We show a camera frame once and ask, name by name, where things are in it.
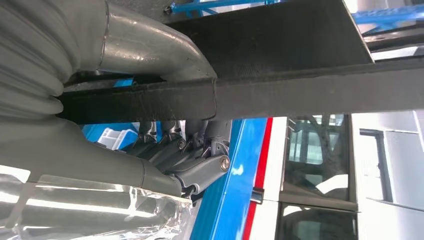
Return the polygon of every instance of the white panel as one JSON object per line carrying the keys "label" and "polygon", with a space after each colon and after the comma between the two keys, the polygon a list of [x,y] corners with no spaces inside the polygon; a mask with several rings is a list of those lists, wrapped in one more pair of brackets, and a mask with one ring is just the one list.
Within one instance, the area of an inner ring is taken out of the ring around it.
{"label": "white panel", "polygon": [[276,234],[277,214],[278,202],[276,201],[264,200],[262,205],[256,205],[249,239],[274,239]]}
{"label": "white panel", "polygon": [[268,159],[263,182],[264,200],[278,201],[283,173],[287,117],[274,117],[269,140]]}

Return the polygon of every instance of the black beam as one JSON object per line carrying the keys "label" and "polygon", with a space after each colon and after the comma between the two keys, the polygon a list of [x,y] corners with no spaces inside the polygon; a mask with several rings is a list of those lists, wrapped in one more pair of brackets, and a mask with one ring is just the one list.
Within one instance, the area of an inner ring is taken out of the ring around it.
{"label": "black beam", "polygon": [[424,108],[424,58],[65,93],[77,124],[239,119]]}
{"label": "black beam", "polygon": [[373,62],[343,0],[290,0],[169,24],[219,78]]}

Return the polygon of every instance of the pipe elbow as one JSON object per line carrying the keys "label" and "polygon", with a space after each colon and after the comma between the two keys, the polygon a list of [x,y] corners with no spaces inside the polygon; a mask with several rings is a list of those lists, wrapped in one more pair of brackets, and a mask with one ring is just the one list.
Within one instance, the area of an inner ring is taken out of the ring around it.
{"label": "pipe elbow", "polygon": [[112,4],[106,21],[101,70],[158,75],[170,82],[217,77],[186,35]]}

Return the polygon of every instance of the window frame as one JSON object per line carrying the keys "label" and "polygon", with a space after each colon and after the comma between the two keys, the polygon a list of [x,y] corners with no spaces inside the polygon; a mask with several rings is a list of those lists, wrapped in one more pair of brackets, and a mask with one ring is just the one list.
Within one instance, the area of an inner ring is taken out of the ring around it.
{"label": "window frame", "polygon": [[[346,133],[347,133],[347,148],[348,148],[348,200],[340,200],[335,198],[327,198],[320,196],[305,196],[302,194],[296,194],[294,192],[284,192],[283,184],[285,179],[286,162],[289,161],[288,146],[290,144],[290,131],[286,131],[285,145],[284,145],[284,158],[283,158],[283,169],[281,176],[281,189],[279,193],[279,202],[294,205],[308,205],[314,207],[322,207],[329,209],[338,209],[342,211],[358,211],[357,201],[357,187],[356,187],[356,171],[355,171],[355,158],[354,158],[354,143],[353,143],[353,127],[352,127],[352,116],[350,114],[344,114],[346,121]],[[291,120],[287,118],[287,127]]]}
{"label": "window frame", "polygon": [[[278,219],[276,227],[278,229],[279,224],[282,218],[282,207],[283,205],[293,205],[293,206],[302,206],[310,207],[316,209],[323,209],[328,211],[337,211],[345,212],[354,215],[354,238],[358,239],[358,199],[357,199],[357,182],[356,182],[356,167],[355,167],[355,156],[354,156],[354,133],[353,133],[353,124],[352,124],[352,115],[344,114],[344,121],[346,126],[346,144],[347,144],[347,173],[348,173],[348,199],[341,200],[336,198],[329,198],[319,195],[305,195],[299,194],[296,192],[285,192],[284,191],[284,180],[286,172],[286,163],[289,161],[290,151],[288,146],[290,146],[290,122],[293,122],[290,117],[287,118],[287,131],[285,133],[285,144],[284,144],[284,154],[283,154],[283,164],[282,164],[282,174],[280,181],[280,192],[278,198]],[[279,231],[275,231],[275,239],[278,239]]]}
{"label": "window frame", "polygon": [[386,148],[384,143],[384,131],[374,129],[359,129],[362,136],[374,137],[377,144],[378,165],[380,170],[381,189],[383,201],[393,203],[392,185],[389,177],[389,168],[387,164]]}

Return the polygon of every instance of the bolt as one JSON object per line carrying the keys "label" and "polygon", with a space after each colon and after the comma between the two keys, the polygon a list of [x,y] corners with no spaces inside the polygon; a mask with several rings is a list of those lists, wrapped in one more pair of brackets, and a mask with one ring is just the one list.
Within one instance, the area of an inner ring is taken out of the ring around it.
{"label": "bolt", "polygon": [[186,147],[186,141],[184,139],[180,139],[177,142],[177,146],[179,150],[182,150],[183,148]]}
{"label": "bolt", "polygon": [[228,168],[230,167],[230,159],[228,158],[228,156],[222,156],[220,161],[221,170],[224,172],[228,171]]}

